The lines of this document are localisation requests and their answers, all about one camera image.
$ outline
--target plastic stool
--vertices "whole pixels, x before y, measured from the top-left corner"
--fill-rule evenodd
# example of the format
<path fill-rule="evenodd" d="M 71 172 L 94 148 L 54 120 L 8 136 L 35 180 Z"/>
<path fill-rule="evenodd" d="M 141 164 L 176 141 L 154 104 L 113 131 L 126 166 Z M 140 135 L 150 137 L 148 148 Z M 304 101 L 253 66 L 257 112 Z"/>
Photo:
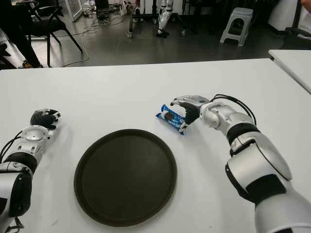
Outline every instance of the plastic stool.
<path fill-rule="evenodd" d="M 229 22 L 223 32 L 220 42 L 223 43 L 227 38 L 230 38 L 230 39 L 238 40 L 239 46 L 243 46 L 245 39 L 248 36 L 248 28 L 251 23 L 252 17 L 253 17 L 252 9 L 240 8 L 240 7 L 235 8 L 230 16 Z M 230 34 L 229 30 L 232 26 L 232 23 L 234 20 L 238 18 L 242 19 L 244 22 L 241 35 Z"/>

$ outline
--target chair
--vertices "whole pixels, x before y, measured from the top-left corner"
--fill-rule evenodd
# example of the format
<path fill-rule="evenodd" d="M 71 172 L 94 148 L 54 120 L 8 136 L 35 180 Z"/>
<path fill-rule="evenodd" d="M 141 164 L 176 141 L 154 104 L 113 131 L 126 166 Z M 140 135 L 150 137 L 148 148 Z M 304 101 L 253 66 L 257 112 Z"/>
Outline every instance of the chair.
<path fill-rule="evenodd" d="M 11 54 L 9 54 L 7 51 L 5 51 L 7 48 L 6 44 L 0 44 L 0 61 L 2 61 L 3 63 L 5 63 L 5 68 L 6 69 L 16 69 L 16 67 L 14 65 L 12 65 L 6 58 L 11 56 Z"/>
<path fill-rule="evenodd" d="M 297 1 L 296 13 L 294 16 L 293 26 L 286 28 L 286 35 L 281 50 L 311 50 L 311 40 L 302 38 L 298 35 L 311 37 L 309 32 L 298 28 L 302 5 L 300 0 Z"/>
<path fill-rule="evenodd" d="M 238 46 L 243 46 L 248 36 L 248 28 L 251 24 L 252 17 L 253 17 L 252 9 L 240 8 L 240 7 L 235 8 L 230 16 L 229 22 L 227 24 L 226 29 L 223 32 L 220 42 L 224 43 L 224 41 L 227 38 L 230 38 L 230 39 L 238 40 L 239 42 Z M 235 35 L 235 34 L 229 33 L 229 30 L 231 29 L 231 26 L 233 25 L 233 22 L 236 19 L 242 19 L 244 22 L 241 35 Z"/>
<path fill-rule="evenodd" d="M 34 8 L 30 6 L 30 3 L 36 4 Z M 52 14 L 48 19 L 42 20 L 38 14 L 36 13 L 37 9 L 47 10 L 53 9 Z M 64 22 L 60 20 L 58 16 L 63 16 L 61 12 L 62 7 L 60 6 L 45 6 L 39 7 L 36 1 L 28 1 L 27 3 L 22 3 L 14 6 L 15 14 L 18 17 L 19 25 L 23 30 L 24 35 L 28 36 L 29 43 L 31 43 L 31 35 L 34 36 L 47 36 L 47 46 L 48 46 L 48 66 L 50 65 L 50 49 L 51 49 L 51 41 L 50 35 L 54 37 L 54 39 L 61 45 L 60 41 L 53 34 L 53 32 L 64 30 L 68 36 L 72 39 L 78 49 L 82 51 L 81 47 L 77 43 L 77 41 L 72 37 Z M 31 15 L 35 15 L 38 18 L 38 22 L 33 22 Z"/>
<path fill-rule="evenodd" d="M 58 0 L 22 0 L 16 4 L 29 4 L 33 7 L 36 4 L 37 10 L 35 11 L 40 17 L 48 17 L 53 13 L 53 9 L 42 8 L 44 6 L 59 6 Z"/>

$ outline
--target black cable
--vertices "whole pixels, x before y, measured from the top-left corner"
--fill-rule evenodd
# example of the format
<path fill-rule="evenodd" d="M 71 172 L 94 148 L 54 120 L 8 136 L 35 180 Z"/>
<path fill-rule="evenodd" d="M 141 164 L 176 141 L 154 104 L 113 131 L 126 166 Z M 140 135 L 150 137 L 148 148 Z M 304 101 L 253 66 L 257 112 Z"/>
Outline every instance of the black cable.
<path fill-rule="evenodd" d="M 230 101 L 238 104 L 253 119 L 254 124 L 257 125 L 255 114 L 252 112 L 252 110 L 245 103 L 243 103 L 239 99 L 232 97 L 232 96 L 224 95 L 224 94 L 217 94 L 214 96 L 214 98 L 211 99 L 211 102 L 213 102 L 216 99 L 226 99 L 226 100 L 230 100 Z"/>
<path fill-rule="evenodd" d="M 11 139 L 10 141 L 8 141 L 5 146 L 2 148 L 1 152 L 0 152 L 0 163 L 2 163 L 2 159 L 4 157 L 4 155 L 6 154 L 6 152 L 9 150 L 9 148 L 13 145 L 14 141 L 21 138 L 19 135 L 22 133 L 22 131 L 20 131 L 18 134 L 16 134 L 16 136 Z"/>
<path fill-rule="evenodd" d="M 11 230 L 14 230 L 14 229 L 17 229 L 17 231 L 14 233 L 18 233 L 20 229 L 25 228 L 24 225 L 20 222 L 18 217 L 15 217 L 15 223 L 16 223 L 16 226 L 8 227 L 5 231 L 5 233 L 9 233 Z"/>

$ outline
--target white table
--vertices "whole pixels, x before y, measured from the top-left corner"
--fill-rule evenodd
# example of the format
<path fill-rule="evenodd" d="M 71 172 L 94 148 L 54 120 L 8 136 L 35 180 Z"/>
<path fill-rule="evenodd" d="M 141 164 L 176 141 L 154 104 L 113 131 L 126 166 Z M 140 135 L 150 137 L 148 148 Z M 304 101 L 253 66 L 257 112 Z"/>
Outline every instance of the white table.
<path fill-rule="evenodd" d="M 311 50 L 269 50 L 274 62 L 311 94 Z"/>
<path fill-rule="evenodd" d="M 254 233 L 254 205 L 238 196 L 225 174 L 226 138 L 199 120 L 182 136 L 155 116 L 176 96 L 216 93 L 249 105 L 259 129 L 290 165 L 294 186 L 311 200 L 311 96 L 270 59 L 1 71 L 1 146 L 29 124 L 34 110 L 62 113 L 59 136 L 35 172 L 32 205 L 21 217 L 23 233 Z M 175 156 L 178 178 L 174 196 L 158 215 L 114 228 L 82 211 L 73 177 L 93 142 L 125 128 L 162 138 Z"/>

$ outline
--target black tray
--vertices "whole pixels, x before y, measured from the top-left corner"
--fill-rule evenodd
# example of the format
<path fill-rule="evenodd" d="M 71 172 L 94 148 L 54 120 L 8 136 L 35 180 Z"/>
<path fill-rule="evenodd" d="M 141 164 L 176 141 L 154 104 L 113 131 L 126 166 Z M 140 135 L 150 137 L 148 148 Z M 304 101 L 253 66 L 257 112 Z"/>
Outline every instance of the black tray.
<path fill-rule="evenodd" d="M 139 224 L 173 194 L 177 167 L 170 148 L 142 130 L 120 130 L 95 142 L 82 156 L 74 190 L 94 220 L 116 227 Z"/>

